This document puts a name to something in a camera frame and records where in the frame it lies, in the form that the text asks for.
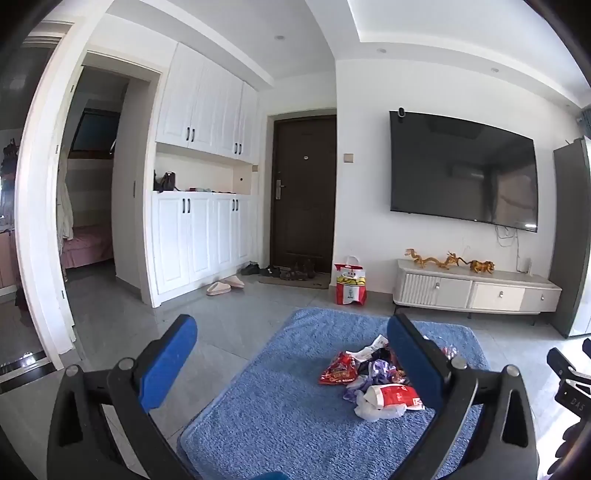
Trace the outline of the dark brown entrance door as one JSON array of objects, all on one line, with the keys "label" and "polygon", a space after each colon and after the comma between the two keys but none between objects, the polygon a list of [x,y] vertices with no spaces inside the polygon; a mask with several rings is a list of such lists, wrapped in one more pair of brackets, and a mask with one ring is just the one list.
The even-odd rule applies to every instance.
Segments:
[{"label": "dark brown entrance door", "polygon": [[332,271],[337,183],[337,116],[273,125],[270,263]]}]

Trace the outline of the white upper wall cabinets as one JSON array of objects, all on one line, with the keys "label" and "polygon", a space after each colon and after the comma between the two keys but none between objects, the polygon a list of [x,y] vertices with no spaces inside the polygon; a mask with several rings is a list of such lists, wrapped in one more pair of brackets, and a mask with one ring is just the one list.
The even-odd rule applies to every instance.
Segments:
[{"label": "white upper wall cabinets", "polygon": [[176,46],[156,141],[252,164],[257,92],[199,52]]}]

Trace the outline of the red snack bag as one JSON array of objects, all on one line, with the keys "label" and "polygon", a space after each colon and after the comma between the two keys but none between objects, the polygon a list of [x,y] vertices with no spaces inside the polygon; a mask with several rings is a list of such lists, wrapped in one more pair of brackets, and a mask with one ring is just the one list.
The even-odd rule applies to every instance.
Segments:
[{"label": "red snack bag", "polygon": [[352,383],[358,378],[358,362],[348,352],[339,352],[325,369],[318,383],[321,385],[344,385]]}]

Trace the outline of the purple snack wrapper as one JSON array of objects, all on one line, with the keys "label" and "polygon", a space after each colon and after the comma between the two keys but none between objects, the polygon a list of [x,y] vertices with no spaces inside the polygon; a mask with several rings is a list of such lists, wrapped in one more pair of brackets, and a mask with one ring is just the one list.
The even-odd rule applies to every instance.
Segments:
[{"label": "purple snack wrapper", "polygon": [[401,384],[407,385],[410,381],[404,370],[399,369],[394,363],[378,359],[363,362],[358,368],[358,377],[352,383],[346,385],[342,399],[348,402],[356,401],[356,394],[365,394],[370,386]]}]

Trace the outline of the red white plastic wrapper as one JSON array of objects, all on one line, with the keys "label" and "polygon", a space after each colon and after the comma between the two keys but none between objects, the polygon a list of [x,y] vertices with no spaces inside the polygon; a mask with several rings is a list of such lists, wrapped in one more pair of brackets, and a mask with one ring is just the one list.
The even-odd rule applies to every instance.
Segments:
[{"label": "red white plastic wrapper", "polygon": [[356,393],[356,416],[368,421],[402,417],[407,411],[422,411],[425,406],[416,390],[409,385],[372,385],[365,393]]}]

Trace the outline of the pink bed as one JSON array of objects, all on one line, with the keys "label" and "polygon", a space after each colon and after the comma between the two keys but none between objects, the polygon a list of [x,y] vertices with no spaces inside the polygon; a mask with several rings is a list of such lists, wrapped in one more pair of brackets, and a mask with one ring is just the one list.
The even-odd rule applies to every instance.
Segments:
[{"label": "pink bed", "polygon": [[63,243],[61,264],[65,269],[72,269],[112,258],[111,226],[97,224],[73,229],[73,238]]}]

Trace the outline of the dark doormat with shoes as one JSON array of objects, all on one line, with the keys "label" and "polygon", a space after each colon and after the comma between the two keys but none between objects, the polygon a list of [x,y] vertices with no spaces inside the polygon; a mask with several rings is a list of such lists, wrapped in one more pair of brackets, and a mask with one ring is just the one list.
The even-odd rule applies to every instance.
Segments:
[{"label": "dark doormat with shoes", "polygon": [[262,284],[318,290],[328,289],[331,281],[328,273],[315,270],[315,265],[310,259],[305,260],[303,264],[295,263],[293,267],[269,265],[262,268],[259,264],[250,262],[239,273],[242,276],[255,276]]}]

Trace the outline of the golden dragon figurine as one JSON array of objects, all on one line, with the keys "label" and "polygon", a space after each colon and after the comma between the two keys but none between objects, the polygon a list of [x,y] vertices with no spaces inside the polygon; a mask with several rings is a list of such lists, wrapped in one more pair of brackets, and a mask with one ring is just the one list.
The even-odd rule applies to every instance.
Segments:
[{"label": "golden dragon figurine", "polygon": [[434,256],[424,257],[413,248],[407,249],[405,255],[410,257],[413,262],[421,268],[425,267],[427,264],[434,264],[438,268],[448,270],[451,266],[460,266],[461,264],[468,265],[466,260],[453,252],[449,252],[444,260],[440,260]]}]

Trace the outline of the red white shopping bag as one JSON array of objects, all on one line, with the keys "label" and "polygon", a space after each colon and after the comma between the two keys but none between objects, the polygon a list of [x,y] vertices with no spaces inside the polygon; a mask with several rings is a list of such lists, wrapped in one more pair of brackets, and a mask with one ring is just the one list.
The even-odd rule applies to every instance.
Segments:
[{"label": "red white shopping bag", "polygon": [[335,263],[335,302],[338,305],[363,305],[367,301],[367,275],[360,259],[349,255]]}]

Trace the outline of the white tv cabinet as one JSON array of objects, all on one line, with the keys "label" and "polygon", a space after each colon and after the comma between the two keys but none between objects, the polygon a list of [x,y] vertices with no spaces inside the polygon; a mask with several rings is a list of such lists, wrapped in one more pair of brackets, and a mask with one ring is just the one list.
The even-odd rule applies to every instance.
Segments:
[{"label": "white tv cabinet", "polygon": [[518,272],[474,273],[465,267],[445,270],[400,259],[394,276],[393,302],[464,313],[539,315],[556,311],[562,289],[538,276]]}]

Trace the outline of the dark tall cabinet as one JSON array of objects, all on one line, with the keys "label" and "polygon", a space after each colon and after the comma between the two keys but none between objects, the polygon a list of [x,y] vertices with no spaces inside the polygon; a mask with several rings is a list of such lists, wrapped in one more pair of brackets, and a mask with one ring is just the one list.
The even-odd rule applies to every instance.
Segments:
[{"label": "dark tall cabinet", "polygon": [[552,324],[566,338],[590,333],[590,140],[554,151],[556,223],[549,279],[562,288]]}]

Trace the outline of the blue fluffy rug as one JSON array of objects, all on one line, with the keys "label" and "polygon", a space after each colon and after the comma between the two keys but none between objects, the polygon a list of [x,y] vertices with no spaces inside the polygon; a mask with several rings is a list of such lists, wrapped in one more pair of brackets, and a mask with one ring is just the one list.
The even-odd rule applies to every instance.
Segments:
[{"label": "blue fluffy rug", "polygon": [[341,386],[318,382],[342,351],[388,320],[342,310],[294,312],[245,370],[181,433],[177,453],[203,479],[387,479],[434,417],[430,409],[367,422]]}]

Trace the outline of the wall-mounted black television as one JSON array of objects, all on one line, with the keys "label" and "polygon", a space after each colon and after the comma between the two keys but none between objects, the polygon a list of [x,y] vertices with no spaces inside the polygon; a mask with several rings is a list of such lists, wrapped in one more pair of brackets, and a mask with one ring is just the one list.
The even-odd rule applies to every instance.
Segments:
[{"label": "wall-mounted black television", "polygon": [[538,230],[534,141],[468,120],[390,113],[391,209]]}]

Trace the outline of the black handbag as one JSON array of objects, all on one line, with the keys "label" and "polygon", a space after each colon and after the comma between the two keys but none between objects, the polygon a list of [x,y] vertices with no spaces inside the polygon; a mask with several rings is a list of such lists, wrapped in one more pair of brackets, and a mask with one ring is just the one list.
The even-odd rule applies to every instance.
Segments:
[{"label": "black handbag", "polygon": [[157,175],[153,176],[153,190],[157,193],[163,193],[165,191],[177,191],[176,187],[176,174],[174,172],[165,172],[161,177]]}]

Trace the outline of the golden tiger figurine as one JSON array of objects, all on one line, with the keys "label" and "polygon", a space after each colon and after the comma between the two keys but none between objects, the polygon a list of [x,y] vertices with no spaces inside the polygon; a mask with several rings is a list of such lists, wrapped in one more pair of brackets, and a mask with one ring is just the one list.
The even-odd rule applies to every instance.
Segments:
[{"label": "golden tiger figurine", "polygon": [[469,268],[475,273],[489,273],[492,274],[495,270],[495,264],[492,261],[472,260],[469,263]]}]

